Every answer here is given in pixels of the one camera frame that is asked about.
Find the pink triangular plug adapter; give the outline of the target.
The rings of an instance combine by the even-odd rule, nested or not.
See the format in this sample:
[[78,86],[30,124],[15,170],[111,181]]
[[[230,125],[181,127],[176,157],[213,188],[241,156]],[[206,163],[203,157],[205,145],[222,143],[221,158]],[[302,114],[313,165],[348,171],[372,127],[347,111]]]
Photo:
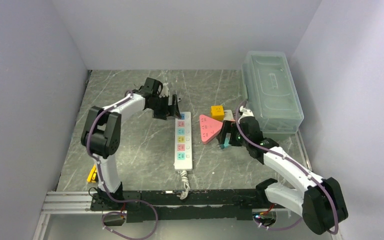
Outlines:
[[200,138],[203,144],[208,144],[221,131],[223,123],[207,115],[199,116]]

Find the white power strip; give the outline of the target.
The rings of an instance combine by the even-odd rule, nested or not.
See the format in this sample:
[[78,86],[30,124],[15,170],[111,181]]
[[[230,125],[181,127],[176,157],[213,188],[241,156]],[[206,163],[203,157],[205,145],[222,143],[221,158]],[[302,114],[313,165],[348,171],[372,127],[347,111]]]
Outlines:
[[189,111],[180,113],[180,119],[175,119],[174,137],[174,169],[177,172],[193,170],[192,150],[192,115]]

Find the teal plug adapter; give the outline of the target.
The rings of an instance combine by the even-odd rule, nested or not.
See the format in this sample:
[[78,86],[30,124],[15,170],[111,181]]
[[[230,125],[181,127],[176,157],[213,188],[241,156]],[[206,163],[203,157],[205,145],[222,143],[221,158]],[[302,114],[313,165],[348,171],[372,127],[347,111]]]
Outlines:
[[231,145],[229,143],[222,143],[222,144],[218,144],[217,146],[220,150],[224,150],[224,149],[230,147]]

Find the white plug adapter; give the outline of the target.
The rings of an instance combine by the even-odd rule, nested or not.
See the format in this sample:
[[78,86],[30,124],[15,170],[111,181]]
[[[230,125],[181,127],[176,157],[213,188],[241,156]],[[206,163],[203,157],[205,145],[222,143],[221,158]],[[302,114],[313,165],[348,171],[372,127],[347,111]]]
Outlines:
[[235,117],[232,110],[226,109],[223,112],[224,112],[224,117],[223,117],[224,121],[231,121],[231,122],[235,121]]

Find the translucent green storage box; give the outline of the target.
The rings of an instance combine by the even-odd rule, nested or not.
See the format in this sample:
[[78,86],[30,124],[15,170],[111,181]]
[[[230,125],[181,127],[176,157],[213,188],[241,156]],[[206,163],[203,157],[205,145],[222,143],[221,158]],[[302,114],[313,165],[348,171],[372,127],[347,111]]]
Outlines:
[[241,66],[243,98],[265,134],[295,134],[304,120],[287,57],[249,51]]

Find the black aluminium base frame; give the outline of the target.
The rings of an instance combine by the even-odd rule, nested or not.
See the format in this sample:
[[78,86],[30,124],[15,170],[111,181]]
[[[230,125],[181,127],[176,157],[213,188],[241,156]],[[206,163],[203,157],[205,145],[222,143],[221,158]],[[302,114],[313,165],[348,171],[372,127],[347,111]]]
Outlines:
[[257,226],[254,215],[267,210],[252,202],[252,189],[195,190],[180,200],[177,191],[126,191],[125,218],[119,206],[101,204],[91,191],[51,191],[44,200],[36,240],[329,240],[313,233],[294,212],[276,206]]

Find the yellow black large screwdriver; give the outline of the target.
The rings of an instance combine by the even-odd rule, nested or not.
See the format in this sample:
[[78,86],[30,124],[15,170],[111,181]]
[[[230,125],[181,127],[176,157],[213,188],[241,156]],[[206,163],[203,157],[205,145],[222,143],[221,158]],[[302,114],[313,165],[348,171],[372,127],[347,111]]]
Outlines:
[[99,181],[98,170],[96,165],[93,165],[93,167],[91,168],[86,181],[88,183],[97,183]]

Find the yellow cube plug adapter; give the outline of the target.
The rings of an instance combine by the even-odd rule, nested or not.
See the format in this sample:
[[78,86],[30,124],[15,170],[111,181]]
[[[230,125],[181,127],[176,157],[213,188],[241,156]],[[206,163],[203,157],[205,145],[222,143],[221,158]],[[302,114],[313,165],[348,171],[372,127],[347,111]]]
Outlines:
[[222,122],[225,117],[224,108],[222,105],[213,105],[210,107],[210,117]]

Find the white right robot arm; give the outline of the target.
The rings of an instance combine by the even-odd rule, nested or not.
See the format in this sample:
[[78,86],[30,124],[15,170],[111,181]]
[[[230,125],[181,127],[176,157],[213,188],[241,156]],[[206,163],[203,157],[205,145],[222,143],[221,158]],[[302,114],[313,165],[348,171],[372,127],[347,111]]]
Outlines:
[[341,186],[333,177],[324,178],[304,168],[273,139],[264,137],[253,116],[239,121],[223,121],[217,135],[220,144],[245,147],[248,154],[280,174],[292,188],[274,178],[255,187],[256,203],[267,208],[271,204],[285,207],[301,217],[315,234],[337,234],[339,223],[349,216]]

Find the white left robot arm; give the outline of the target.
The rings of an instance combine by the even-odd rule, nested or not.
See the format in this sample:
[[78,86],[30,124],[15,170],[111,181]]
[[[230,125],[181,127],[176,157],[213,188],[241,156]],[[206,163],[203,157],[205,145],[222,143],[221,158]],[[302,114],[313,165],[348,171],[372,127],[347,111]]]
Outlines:
[[122,99],[107,106],[92,106],[88,110],[80,142],[95,163],[98,188],[107,193],[103,202],[109,209],[117,210],[124,203],[124,196],[120,193],[123,184],[115,159],[121,143],[122,123],[144,110],[151,110],[154,119],[179,119],[179,100],[169,83],[148,77],[138,89],[126,91]]

